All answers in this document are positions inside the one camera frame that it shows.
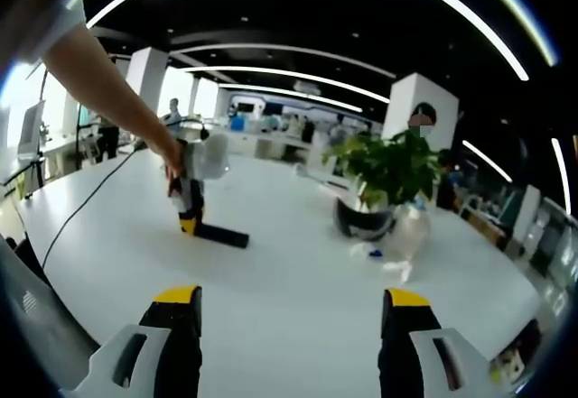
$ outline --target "yellow band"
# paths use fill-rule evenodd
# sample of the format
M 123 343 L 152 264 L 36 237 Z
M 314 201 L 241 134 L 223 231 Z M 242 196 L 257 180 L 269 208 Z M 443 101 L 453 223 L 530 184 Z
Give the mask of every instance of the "yellow band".
M 391 295 L 394 306 L 430 306 L 430 302 L 425 297 L 414 292 L 407 292 L 398 288 L 388 288 L 386 291 Z
M 161 303 L 190 303 L 192 293 L 198 285 L 190 285 L 188 287 L 175 287 L 162 292 L 154 298 L 154 301 Z
M 181 223 L 181 227 L 185 233 L 187 233 L 191 236 L 195 234 L 195 226 L 197 225 L 197 219 L 195 219 L 195 218 L 193 218 L 193 219 L 179 219 L 179 222 Z

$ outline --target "black ceiling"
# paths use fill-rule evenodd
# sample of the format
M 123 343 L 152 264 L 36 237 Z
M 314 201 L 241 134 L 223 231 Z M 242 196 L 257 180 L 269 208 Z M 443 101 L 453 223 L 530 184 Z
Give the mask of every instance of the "black ceiling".
M 110 1 L 85 0 L 87 18 Z M 514 171 L 519 152 L 506 147 L 510 140 L 504 135 L 514 137 L 514 143 L 524 137 L 530 142 L 528 148 L 537 150 L 538 163 L 530 170 L 538 178 L 554 177 L 549 171 L 556 168 L 549 138 L 578 131 L 578 115 L 568 104 L 576 35 L 564 19 L 573 4 L 525 0 L 560 55 L 552 68 L 501 1 L 462 1 L 513 51 L 530 77 L 528 82 L 520 81 L 486 38 L 440 0 L 127 0 L 105 16 L 94 32 L 114 53 L 130 54 L 148 45 L 175 51 L 221 43 L 269 43 L 350 57 L 395 73 L 399 79 L 419 72 L 460 99 L 465 116 L 456 141 L 475 137 L 488 155 Z M 395 81 L 346 62 L 294 51 L 225 49 L 185 55 L 207 65 L 313 74 L 385 97 Z M 172 64 L 186 66 L 177 60 Z M 278 75 L 225 73 L 239 83 L 285 89 L 294 84 L 294 79 Z M 324 97 L 362 107 L 364 116 L 383 121 L 386 104 L 342 88 L 319 86 Z M 508 120 L 508 128 L 502 119 Z M 549 152 L 546 157 L 539 156 L 543 150 Z M 540 168 L 546 166 L 549 175 L 541 175 Z

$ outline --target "hand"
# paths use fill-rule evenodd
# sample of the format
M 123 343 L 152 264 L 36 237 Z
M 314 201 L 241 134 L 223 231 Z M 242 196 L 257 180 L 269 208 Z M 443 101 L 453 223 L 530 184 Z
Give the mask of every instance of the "hand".
M 163 157 L 164 175 L 169 181 L 168 194 L 171 196 L 172 181 L 182 176 L 184 165 L 182 161 L 182 145 L 170 135 L 161 134 L 154 141 L 147 142 L 149 148 Z

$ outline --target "human arm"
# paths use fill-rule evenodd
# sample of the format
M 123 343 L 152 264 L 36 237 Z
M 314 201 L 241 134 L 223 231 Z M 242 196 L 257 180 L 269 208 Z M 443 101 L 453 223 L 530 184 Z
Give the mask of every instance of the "human arm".
M 128 86 L 84 24 L 60 38 L 43 56 L 47 70 L 82 105 L 143 138 L 177 174 L 182 147 Z

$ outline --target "computer screen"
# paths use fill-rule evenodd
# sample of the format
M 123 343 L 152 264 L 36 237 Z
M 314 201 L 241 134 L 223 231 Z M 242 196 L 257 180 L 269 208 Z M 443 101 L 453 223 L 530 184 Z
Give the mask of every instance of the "computer screen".
M 237 104 L 237 112 L 253 112 L 255 105 L 252 103 L 239 103 Z
M 264 116 L 280 116 L 283 113 L 283 105 L 280 103 L 267 102 L 263 110 Z
M 20 134 L 20 143 L 18 144 L 19 156 L 38 153 L 43 109 L 44 101 L 41 101 L 26 110 L 22 123 L 22 133 Z

